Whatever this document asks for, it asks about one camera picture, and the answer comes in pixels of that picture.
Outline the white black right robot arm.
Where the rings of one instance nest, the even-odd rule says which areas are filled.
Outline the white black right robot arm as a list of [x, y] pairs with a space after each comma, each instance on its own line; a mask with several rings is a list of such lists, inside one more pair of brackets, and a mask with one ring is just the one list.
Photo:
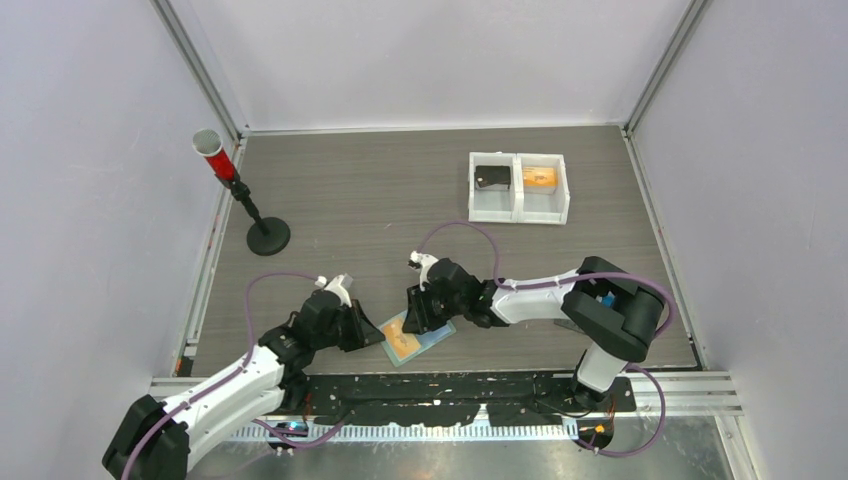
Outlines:
[[463, 317], [480, 328], [536, 320], [563, 320], [591, 341], [573, 374], [574, 403], [596, 410], [628, 366], [644, 361], [653, 340], [677, 314], [659, 284], [590, 256], [575, 270], [533, 280], [480, 280], [448, 258], [414, 251], [409, 265], [419, 274], [408, 288], [408, 334], [425, 334]]

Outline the orange credit card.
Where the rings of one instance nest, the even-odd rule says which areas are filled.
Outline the orange credit card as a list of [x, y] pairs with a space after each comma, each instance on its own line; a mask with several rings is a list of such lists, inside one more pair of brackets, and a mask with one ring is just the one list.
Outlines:
[[557, 169], [549, 166], [524, 166], [522, 179], [525, 188], [555, 189], [558, 186]]
[[384, 322], [379, 330], [385, 335], [385, 346], [389, 357], [394, 363], [401, 364], [414, 355], [422, 348], [421, 342], [413, 334], [408, 334], [403, 331], [406, 313], [399, 313], [386, 322]]

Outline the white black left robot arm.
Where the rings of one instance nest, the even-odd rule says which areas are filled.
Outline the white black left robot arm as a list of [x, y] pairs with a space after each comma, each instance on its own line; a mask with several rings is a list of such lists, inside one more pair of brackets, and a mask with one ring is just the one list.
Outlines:
[[316, 290], [229, 367], [164, 400], [134, 401], [101, 463], [115, 479], [184, 479], [248, 422], [277, 409], [298, 412], [309, 390], [305, 369], [317, 351], [351, 352], [384, 339], [357, 300]]

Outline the green card holder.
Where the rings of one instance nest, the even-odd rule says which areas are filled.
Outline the green card holder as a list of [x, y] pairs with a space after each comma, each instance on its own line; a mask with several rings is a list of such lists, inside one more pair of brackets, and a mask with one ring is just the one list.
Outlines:
[[404, 310], [377, 327], [378, 331], [385, 337], [381, 345], [394, 367], [400, 367], [412, 361], [456, 333], [456, 327], [452, 321], [425, 334], [404, 333], [402, 327], [406, 317], [407, 311]]

